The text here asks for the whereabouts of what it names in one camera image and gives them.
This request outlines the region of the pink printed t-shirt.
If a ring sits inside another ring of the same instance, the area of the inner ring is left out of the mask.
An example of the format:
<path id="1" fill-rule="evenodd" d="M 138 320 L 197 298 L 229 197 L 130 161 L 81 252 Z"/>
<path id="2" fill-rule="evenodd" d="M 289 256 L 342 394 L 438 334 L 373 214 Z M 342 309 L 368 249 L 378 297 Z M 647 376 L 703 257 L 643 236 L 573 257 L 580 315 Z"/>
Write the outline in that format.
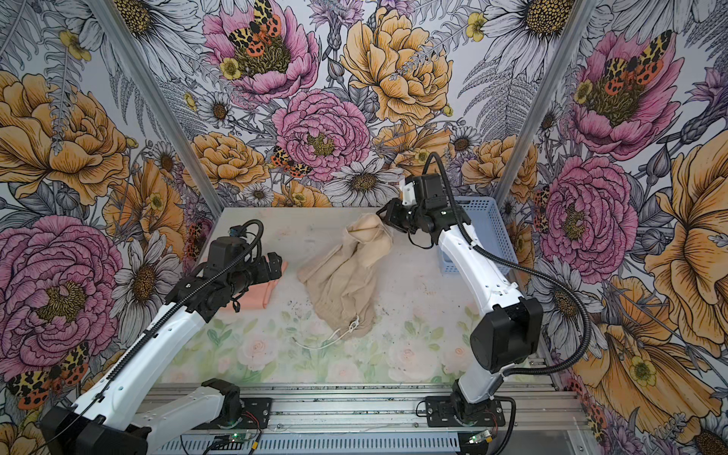
<path id="1" fill-rule="evenodd" d="M 248 288 L 248 292 L 242 295 L 237 301 L 231 301 L 222 308 L 223 312 L 235 313 L 234 304 L 238 303 L 241 310 L 266 309 L 271 300 L 272 293 L 280 280 L 273 280 L 265 284 L 254 284 Z"/>

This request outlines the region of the beige drawstring garment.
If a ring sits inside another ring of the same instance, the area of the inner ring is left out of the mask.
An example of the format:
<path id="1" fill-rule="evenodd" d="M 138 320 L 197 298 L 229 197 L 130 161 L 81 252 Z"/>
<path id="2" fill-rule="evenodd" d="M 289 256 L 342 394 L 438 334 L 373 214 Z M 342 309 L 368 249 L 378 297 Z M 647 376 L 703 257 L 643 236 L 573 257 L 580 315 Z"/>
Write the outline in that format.
<path id="1" fill-rule="evenodd" d="M 299 269 L 314 312 L 333 330 L 317 351 L 372 331 L 377 265 L 393 244 L 379 216 L 367 213 L 343 231 L 339 245 Z"/>

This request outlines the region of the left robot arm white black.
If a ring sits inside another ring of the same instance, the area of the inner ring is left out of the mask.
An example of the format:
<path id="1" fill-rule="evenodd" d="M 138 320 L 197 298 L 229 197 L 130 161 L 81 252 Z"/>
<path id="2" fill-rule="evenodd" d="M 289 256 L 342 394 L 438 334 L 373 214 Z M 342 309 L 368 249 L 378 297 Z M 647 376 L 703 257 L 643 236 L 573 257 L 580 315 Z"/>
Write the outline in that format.
<path id="1" fill-rule="evenodd" d="M 200 425 L 237 425 L 244 415 L 240 389 L 209 379 L 176 401 L 140 413 L 138 408 L 181 348 L 216 313 L 256 284 L 281 278 L 282 257 L 263 253 L 263 234 L 238 226 L 209 247 L 167 294 L 151 324 L 112 369 L 74 404 L 55 407 L 40 421 L 52 454 L 148 454 Z"/>

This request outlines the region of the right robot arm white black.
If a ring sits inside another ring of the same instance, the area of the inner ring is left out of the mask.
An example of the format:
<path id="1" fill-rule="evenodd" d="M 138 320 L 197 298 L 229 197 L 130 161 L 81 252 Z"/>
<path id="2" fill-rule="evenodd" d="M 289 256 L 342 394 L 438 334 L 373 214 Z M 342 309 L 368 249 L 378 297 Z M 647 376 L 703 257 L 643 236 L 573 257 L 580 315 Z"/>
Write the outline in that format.
<path id="1" fill-rule="evenodd" d="M 481 320 L 469 336 L 474 362 L 453 385 L 454 418 L 472 425 L 498 408 L 495 394 L 506 373 L 534 354 L 543 310 L 525 298 L 485 250 L 466 211 L 446 194 L 439 174 L 410 176 L 401 195 L 377 212 L 385 225 L 430 235 L 432 246 L 449 258 L 479 308 Z"/>

